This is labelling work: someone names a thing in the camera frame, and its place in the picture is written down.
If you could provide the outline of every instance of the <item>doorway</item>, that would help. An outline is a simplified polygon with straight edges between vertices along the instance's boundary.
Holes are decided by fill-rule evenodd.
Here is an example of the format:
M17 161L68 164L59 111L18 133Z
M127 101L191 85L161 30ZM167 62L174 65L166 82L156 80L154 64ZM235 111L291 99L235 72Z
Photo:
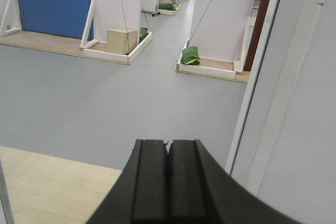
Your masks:
M23 30L81 38L91 0L18 0ZM89 39L93 39L93 27Z

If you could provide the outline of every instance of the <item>hallway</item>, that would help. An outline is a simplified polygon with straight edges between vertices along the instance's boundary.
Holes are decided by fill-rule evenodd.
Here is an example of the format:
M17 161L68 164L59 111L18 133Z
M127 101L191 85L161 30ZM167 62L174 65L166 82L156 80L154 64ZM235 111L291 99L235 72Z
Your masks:
M130 66L0 45L0 145L122 169L137 138L197 138L225 166L246 84L174 71L181 4L147 14L154 39Z

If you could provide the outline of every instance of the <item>green bag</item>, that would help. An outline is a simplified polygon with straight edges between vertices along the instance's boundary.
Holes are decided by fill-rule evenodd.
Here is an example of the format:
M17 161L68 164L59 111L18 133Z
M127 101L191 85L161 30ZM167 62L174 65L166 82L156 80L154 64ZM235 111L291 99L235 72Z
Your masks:
M195 46L186 47L182 51L181 63L183 65L199 65L201 59L198 56L198 48Z
M144 40L145 37L148 35L148 29L145 27L140 27L140 39L139 43Z
M171 3L160 3L159 4L159 9L162 9L162 10L174 10L174 6Z

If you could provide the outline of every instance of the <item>wooden box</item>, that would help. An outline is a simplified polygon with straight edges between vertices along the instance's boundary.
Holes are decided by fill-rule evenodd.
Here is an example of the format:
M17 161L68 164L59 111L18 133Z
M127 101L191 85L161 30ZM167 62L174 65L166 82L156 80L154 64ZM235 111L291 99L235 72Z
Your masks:
M107 52L125 55L133 51L136 47L138 31L134 29L127 29L127 31L126 28L107 30Z

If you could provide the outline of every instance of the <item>wire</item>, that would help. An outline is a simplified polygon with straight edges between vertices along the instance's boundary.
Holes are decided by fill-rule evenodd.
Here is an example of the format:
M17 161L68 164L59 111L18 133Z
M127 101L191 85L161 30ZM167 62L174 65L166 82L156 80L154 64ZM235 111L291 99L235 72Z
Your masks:
M150 31L151 28L149 27L149 22L148 22L148 20L147 20L147 15L146 15L146 12L145 12L145 8L143 8L143 3L142 3L142 1L141 1L141 5L142 5L143 13L145 14L145 19L146 19L146 22L147 22L148 30Z
M198 27L200 26L200 23L202 22L202 19L203 19L204 15L205 15L206 11L207 11L208 8L209 8L209 5L210 5L211 1L212 1L212 0L210 0L209 3L208 3L208 5L206 6L206 8L205 8L205 10L204 10L204 12L203 12L203 14L202 14L202 16L201 16L200 21L198 22L198 24L197 24L197 26L196 26L196 28L195 28L195 30L194 30L192 36L190 37L190 39L189 39L189 41L188 41L188 43L187 43L187 46L189 46L189 43L190 43L191 40L194 38L195 32L197 31Z
M122 3L122 0L120 0L121 2L121 8L122 8L122 13L124 15L124 21L125 21L125 28L126 28L126 34L127 34L127 44L128 44L128 52L130 53L130 41L129 41L129 34L128 34L128 29L127 29L127 24L126 24L126 17L125 17L125 11L124 11L124 5Z

